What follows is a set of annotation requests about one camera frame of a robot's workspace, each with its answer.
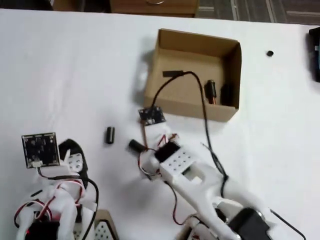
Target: wooden furniture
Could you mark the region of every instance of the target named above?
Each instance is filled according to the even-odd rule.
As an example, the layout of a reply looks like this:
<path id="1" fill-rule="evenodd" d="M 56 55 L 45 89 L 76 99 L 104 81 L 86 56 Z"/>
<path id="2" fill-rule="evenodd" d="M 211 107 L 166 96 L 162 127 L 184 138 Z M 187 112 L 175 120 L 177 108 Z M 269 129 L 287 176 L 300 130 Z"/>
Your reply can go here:
<path id="1" fill-rule="evenodd" d="M 112 13 L 193 18 L 198 0 L 110 0 Z"/>

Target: black cylinder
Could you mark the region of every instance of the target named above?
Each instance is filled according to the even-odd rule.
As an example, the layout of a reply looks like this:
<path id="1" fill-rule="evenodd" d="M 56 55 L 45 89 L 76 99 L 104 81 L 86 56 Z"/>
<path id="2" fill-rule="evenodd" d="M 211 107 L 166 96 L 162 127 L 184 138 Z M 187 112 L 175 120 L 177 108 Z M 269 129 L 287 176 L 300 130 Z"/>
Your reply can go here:
<path id="1" fill-rule="evenodd" d="M 129 142 L 129 148 L 133 151 L 137 152 L 138 154 L 144 152 L 147 148 L 142 145 L 141 143 L 137 142 L 136 140 L 132 139 Z"/>
<path id="2" fill-rule="evenodd" d="M 116 129 L 113 126 L 109 126 L 106 129 L 105 142 L 107 144 L 113 144 L 115 142 Z"/>

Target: wire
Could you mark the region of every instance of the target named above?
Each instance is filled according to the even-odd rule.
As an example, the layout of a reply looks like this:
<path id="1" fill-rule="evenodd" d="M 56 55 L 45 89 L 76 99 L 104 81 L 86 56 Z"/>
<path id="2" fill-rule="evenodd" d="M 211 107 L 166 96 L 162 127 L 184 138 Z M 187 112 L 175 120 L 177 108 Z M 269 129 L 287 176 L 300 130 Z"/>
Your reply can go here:
<path id="1" fill-rule="evenodd" d="M 278 219 L 280 219 L 282 222 L 284 222 L 289 228 L 291 228 L 293 231 L 295 231 L 297 234 L 299 234 L 304 240 L 307 240 L 305 235 L 300 232 L 298 229 L 296 229 L 294 226 L 292 226 L 289 222 L 287 222 L 282 216 L 280 216 L 278 213 L 270 209 L 270 212 L 273 213 Z"/>
<path id="2" fill-rule="evenodd" d="M 172 211 L 172 218 L 173 218 L 173 221 L 177 224 L 177 225 L 184 225 L 190 218 L 195 218 L 197 220 L 199 220 L 200 223 L 203 223 L 200 218 L 198 218 L 195 214 L 191 214 L 189 216 L 186 217 L 186 219 L 183 221 L 183 222 L 178 222 L 177 221 L 177 218 L 176 218 L 176 211 L 177 211 L 177 205 L 178 205 L 178 198 L 177 198 L 177 194 L 176 194 L 176 191 L 174 190 L 174 188 L 167 182 L 165 181 L 164 182 L 165 184 L 167 184 L 170 189 L 172 190 L 173 192 L 173 195 L 174 195 L 174 207 L 173 207 L 173 211 Z"/>
<path id="3" fill-rule="evenodd" d="M 229 176 L 227 175 L 224 167 L 222 166 L 221 162 L 219 161 L 217 155 L 214 153 L 214 151 L 212 150 L 212 145 L 211 145 L 211 140 L 210 140 L 210 135 L 209 135 L 209 127 L 208 127 L 208 118 L 207 118 L 207 110 L 206 110 L 206 104 L 205 104 L 205 99 L 204 99 L 204 92 L 203 92 L 203 87 L 202 84 L 200 82 L 199 77 L 193 72 L 193 71 L 185 71 L 182 73 L 177 74 L 176 76 L 170 78 L 168 81 L 166 81 L 156 92 L 156 94 L 154 95 L 152 104 L 151 104 L 151 108 L 153 108 L 156 104 L 156 100 L 158 95 L 160 94 L 160 92 L 172 81 L 174 81 L 175 79 L 191 74 L 192 76 L 194 76 L 194 78 L 196 79 L 198 86 L 199 86 L 199 90 L 200 90 L 200 94 L 201 94 L 201 102 L 202 102 L 202 111 L 203 111 L 203 119 L 204 119 L 204 128 L 205 128 L 205 135 L 206 135 L 206 139 L 208 142 L 208 149 L 211 153 L 211 157 L 212 160 L 216 166 L 216 168 L 218 169 L 218 171 L 223 175 L 223 179 L 222 179 L 222 184 L 221 184 L 221 189 L 220 189 L 220 194 L 221 197 L 224 198 L 224 188 L 226 185 L 227 180 L 229 179 Z"/>
<path id="4" fill-rule="evenodd" d="M 166 144 L 167 143 L 167 137 L 166 137 L 166 135 L 165 134 L 163 134 L 163 136 L 161 137 L 161 139 L 160 139 L 160 141 L 159 141 L 159 143 L 158 143 L 158 147 L 160 146 L 160 144 L 162 143 L 162 141 L 164 141 L 164 143 Z"/>
<path id="5" fill-rule="evenodd" d="M 139 167 L 140 171 L 143 172 L 146 176 L 156 176 L 157 174 L 147 172 L 146 170 L 144 170 L 143 167 L 141 167 L 141 154 L 142 154 L 142 153 L 146 153 L 146 152 L 149 151 L 149 150 L 153 150 L 153 151 L 156 152 L 156 150 L 153 149 L 153 148 L 147 148 L 145 151 L 140 152 L 139 155 L 138 155 L 138 161 L 137 161 L 138 167 Z"/>
<path id="6" fill-rule="evenodd" d="M 33 205 L 33 204 L 38 204 L 38 205 L 40 205 L 40 206 L 42 207 L 42 209 L 45 207 L 45 204 L 44 204 L 42 201 L 40 201 L 39 199 L 31 200 L 31 201 L 28 201 L 28 202 L 24 203 L 22 206 L 20 206 L 20 207 L 18 208 L 18 210 L 15 212 L 14 217 L 13 217 L 14 225 L 15 225 L 17 228 L 20 227 L 19 224 L 17 223 L 17 217 L 19 216 L 19 214 L 20 214 L 20 212 L 22 211 L 22 209 L 23 209 L 24 207 L 26 207 L 26 206 L 28 207 L 29 204 L 31 204 L 31 205 Z M 48 215 L 49 220 L 51 221 L 51 219 L 52 219 L 52 212 L 51 212 L 51 210 L 48 208 L 48 209 L 46 209 L 45 211 L 46 211 L 46 213 L 47 213 L 47 215 Z"/>
<path id="7" fill-rule="evenodd" d="M 93 226 L 94 222 L 95 222 L 95 218 L 96 218 L 96 215 L 97 215 L 97 209 L 98 209 L 98 205 L 99 205 L 99 189 L 98 189 L 98 186 L 97 184 L 91 180 L 90 178 L 88 177 L 84 177 L 84 176 L 79 176 L 79 175 L 62 175 L 62 176 L 54 176 L 54 177 L 47 177 L 47 176 L 44 176 L 42 173 L 41 173 L 41 169 L 38 167 L 37 169 L 39 175 L 43 178 L 46 178 L 48 180 L 70 180 L 70 179 L 80 179 L 82 180 L 83 182 L 88 182 L 88 183 L 91 183 L 95 189 L 95 203 L 96 203 L 96 210 L 93 212 L 93 215 L 92 215 L 92 218 L 91 218 L 91 221 L 83 235 L 83 238 L 82 240 L 85 240 L 89 234 L 89 231 L 91 229 L 91 227 Z"/>

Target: small black object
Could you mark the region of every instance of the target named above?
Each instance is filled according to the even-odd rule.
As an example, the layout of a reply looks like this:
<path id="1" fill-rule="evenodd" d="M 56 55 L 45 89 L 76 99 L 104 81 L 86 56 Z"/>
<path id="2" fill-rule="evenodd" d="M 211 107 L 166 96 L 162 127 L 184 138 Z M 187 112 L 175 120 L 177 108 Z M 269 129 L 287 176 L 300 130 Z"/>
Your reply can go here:
<path id="1" fill-rule="evenodd" d="M 109 126 L 106 129 L 105 142 L 107 144 L 113 144 L 115 142 L 115 132 L 116 132 L 116 129 L 113 126 Z"/>
<path id="2" fill-rule="evenodd" d="M 225 83 L 220 92 L 220 103 L 224 106 L 232 106 L 233 105 L 233 97 L 234 97 L 235 88 L 231 83 Z"/>
<path id="3" fill-rule="evenodd" d="M 212 80 L 208 80 L 204 85 L 205 97 L 209 100 L 210 104 L 214 104 L 214 99 L 217 97 L 216 83 Z"/>
<path id="4" fill-rule="evenodd" d="M 160 147 L 154 154 L 155 158 L 158 159 L 160 163 L 167 160 L 172 154 L 180 149 L 180 146 L 175 142 L 169 141 L 167 144 Z"/>
<path id="5" fill-rule="evenodd" d="M 40 193 L 42 193 L 42 192 L 43 192 L 42 189 L 40 189 L 39 191 L 36 191 L 35 193 L 32 193 L 32 194 L 30 195 L 30 197 L 33 198 L 34 196 L 36 196 L 36 195 L 38 195 L 38 194 L 40 194 Z"/>
<path id="6" fill-rule="evenodd" d="M 25 240 L 57 240 L 58 221 L 34 222 L 28 229 Z"/>
<path id="7" fill-rule="evenodd" d="M 267 55 L 268 57 L 272 57 L 274 54 L 275 54 L 275 53 L 274 53 L 273 51 L 271 51 L 271 50 L 267 51 L 267 53 L 266 53 L 266 55 Z"/>
<path id="8" fill-rule="evenodd" d="M 24 135 L 21 138 L 27 169 L 60 165 L 54 132 Z"/>
<path id="9" fill-rule="evenodd" d="M 140 109 L 139 114 L 145 126 L 160 124 L 166 121 L 162 109 L 159 106 Z"/>
<path id="10" fill-rule="evenodd" d="M 242 240 L 271 240 L 267 232 L 269 226 L 252 208 L 242 209 L 229 223 L 229 227 Z"/>
<path id="11" fill-rule="evenodd" d="M 177 76 L 178 74 L 182 74 L 184 71 L 182 70 L 176 70 L 176 71 L 163 71 L 162 76 L 164 78 L 172 78 Z"/>
<path id="12" fill-rule="evenodd" d="M 137 152 L 138 154 L 144 152 L 147 148 L 139 143 L 138 141 L 132 139 L 129 142 L 129 148 L 132 149 L 133 151 Z"/>

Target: black device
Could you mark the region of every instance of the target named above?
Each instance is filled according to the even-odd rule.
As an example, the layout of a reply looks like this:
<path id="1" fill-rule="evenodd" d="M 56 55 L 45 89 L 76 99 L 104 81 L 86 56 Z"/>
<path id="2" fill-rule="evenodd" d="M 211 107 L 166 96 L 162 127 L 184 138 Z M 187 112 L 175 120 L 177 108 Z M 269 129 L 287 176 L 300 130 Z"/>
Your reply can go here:
<path id="1" fill-rule="evenodd" d="M 310 29 L 309 35 L 312 39 L 312 46 L 314 47 L 314 70 L 315 70 L 315 81 L 320 83 L 320 27 Z"/>
<path id="2" fill-rule="evenodd" d="M 139 114 L 144 126 L 164 123 L 166 121 L 162 109 L 159 106 L 140 109 Z"/>
<path id="3" fill-rule="evenodd" d="M 169 141 L 162 147 L 160 147 L 155 153 L 155 158 L 160 162 L 163 163 L 167 160 L 172 154 L 177 152 L 180 149 L 180 146 L 173 141 Z"/>
<path id="4" fill-rule="evenodd" d="M 23 135 L 22 145 L 28 169 L 59 166 L 59 151 L 54 132 Z"/>
<path id="5" fill-rule="evenodd" d="M 25 235 L 25 240 L 57 240 L 58 221 L 34 222 Z"/>
<path id="6" fill-rule="evenodd" d="M 252 208 L 242 209 L 229 223 L 229 227 L 242 240 L 271 240 L 268 236 L 270 227 Z"/>

